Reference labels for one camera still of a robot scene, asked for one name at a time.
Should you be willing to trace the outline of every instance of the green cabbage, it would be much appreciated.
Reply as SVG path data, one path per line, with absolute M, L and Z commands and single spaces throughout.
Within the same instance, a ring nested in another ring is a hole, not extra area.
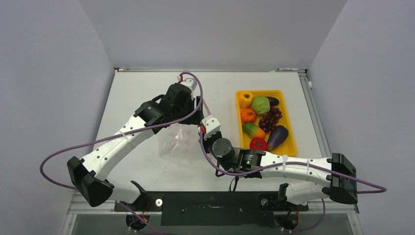
M 270 101 L 265 96 L 254 97 L 251 103 L 251 109 L 258 115 L 265 115 L 270 110 Z

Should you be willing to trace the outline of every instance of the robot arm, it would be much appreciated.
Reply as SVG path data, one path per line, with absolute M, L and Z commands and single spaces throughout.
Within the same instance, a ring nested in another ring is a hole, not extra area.
M 287 201 L 294 205 L 306 205 L 308 201 L 329 197 L 338 203 L 357 203 L 355 181 L 349 181 L 344 177 L 309 167 L 309 164 L 312 164 L 356 177 L 356 168 L 344 155 L 333 153 L 332 158 L 302 159 L 261 150 L 236 148 L 228 139 L 222 138 L 217 119 L 209 116 L 202 121 L 202 124 L 201 131 L 205 133 L 203 139 L 205 151 L 211 153 L 224 170 L 243 173 L 260 167 L 281 164 L 278 167 L 246 175 L 245 178 L 283 177 L 303 181 L 280 185 L 278 197 L 281 201 Z
M 115 134 L 121 134 L 121 137 L 105 142 L 81 159 L 72 157 L 68 161 L 72 183 L 92 207 L 106 200 L 131 204 L 140 194 L 145 193 L 145 190 L 133 181 L 122 184 L 111 180 L 110 183 L 108 175 L 136 146 L 157 134 L 161 128 L 137 133 L 129 133 L 129 131 L 169 123 L 187 116 L 194 110 L 195 100 L 199 102 L 199 98 L 193 94 L 195 88 L 196 82 L 193 79 L 185 79 L 181 83 L 171 85 L 165 95 L 159 95 L 143 103 L 135 111 L 128 122 Z M 193 116 L 180 123 L 200 126 L 200 131 L 204 133 L 205 151 L 211 153 L 226 171 L 242 173 L 261 166 L 282 163 L 281 167 L 265 169 L 245 177 L 284 177 L 304 181 L 280 185 L 278 191 L 280 201 L 305 205 L 310 200 L 330 197 L 340 203 L 357 203 L 355 182 L 349 182 L 325 171 L 308 167 L 308 164 L 312 163 L 325 169 L 355 176 L 356 169 L 343 155 L 333 155 L 333 159 L 299 159 L 260 150 L 233 147 L 228 139 L 222 138 L 218 119 L 212 115 L 203 118 L 201 108 Z M 305 165 L 287 164 L 289 162 L 301 162 Z
M 92 207 L 106 200 L 133 203 L 144 192 L 135 182 L 129 184 L 114 180 L 110 182 L 107 177 L 125 156 L 140 143 L 158 133 L 161 128 L 130 134 L 128 132 L 168 123 L 190 114 L 195 109 L 195 100 L 199 102 L 199 98 L 194 97 L 193 94 L 195 88 L 196 82 L 193 79 L 185 79 L 181 83 L 171 85 L 165 95 L 159 95 L 143 103 L 135 111 L 128 122 L 115 133 L 115 135 L 121 134 L 120 138 L 105 142 L 81 159 L 72 157 L 67 162 L 72 183 Z M 203 112 L 200 108 L 194 115 L 180 123 L 198 125 L 202 118 Z

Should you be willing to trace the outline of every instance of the purple eggplant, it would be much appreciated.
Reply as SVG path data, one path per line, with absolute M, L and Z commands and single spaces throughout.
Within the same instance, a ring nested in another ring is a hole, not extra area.
M 267 145 L 268 151 L 276 149 L 280 144 L 282 144 L 288 137 L 288 130 L 284 126 L 276 126 L 268 138 Z
M 271 106 L 277 106 L 279 104 L 279 100 L 274 97 L 267 96 L 268 100 L 270 101 Z

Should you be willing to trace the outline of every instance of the clear plastic bag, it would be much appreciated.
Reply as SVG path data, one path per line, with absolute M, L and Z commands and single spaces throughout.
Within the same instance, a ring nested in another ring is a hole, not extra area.
M 195 125 L 178 123 L 163 128 L 156 135 L 159 141 L 159 155 L 167 158 L 199 158 L 201 150 L 198 131 Z

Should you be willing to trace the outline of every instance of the yellow tray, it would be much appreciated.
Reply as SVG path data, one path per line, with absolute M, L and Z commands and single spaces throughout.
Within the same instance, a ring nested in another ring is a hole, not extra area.
M 239 107 L 238 97 L 243 92 L 250 92 L 254 97 L 256 96 L 269 96 L 274 97 L 279 100 L 279 104 L 276 106 L 282 112 L 282 118 L 278 121 L 277 125 L 283 125 L 285 128 L 288 129 L 288 137 L 287 139 L 276 149 L 272 150 L 271 153 L 278 154 L 278 155 L 288 155 L 290 157 L 294 157 L 297 155 L 297 147 L 296 142 L 294 141 L 294 135 L 291 130 L 290 120 L 288 118 L 287 108 L 285 106 L 284 96 L 282 96 L 282 92 L 278 90 L 274 91 L 237 91 L 236 92 L 236 110 L 238 112 L 238 123 L 239 123 L 239 132 L 241 137 L 241 147 L 242 148 L 249 148 L 249 144 L 251 142 L 251 138 L 242 131 L 242 122 L 241 122 L 241 110 L 242 108 Z M 257 116 L 254 122 L 255 125 L 258 125 L 259 120 L 262 116 Z M 265 141 L 268 140 L 271 132 L 268 132 L 265 135 Z

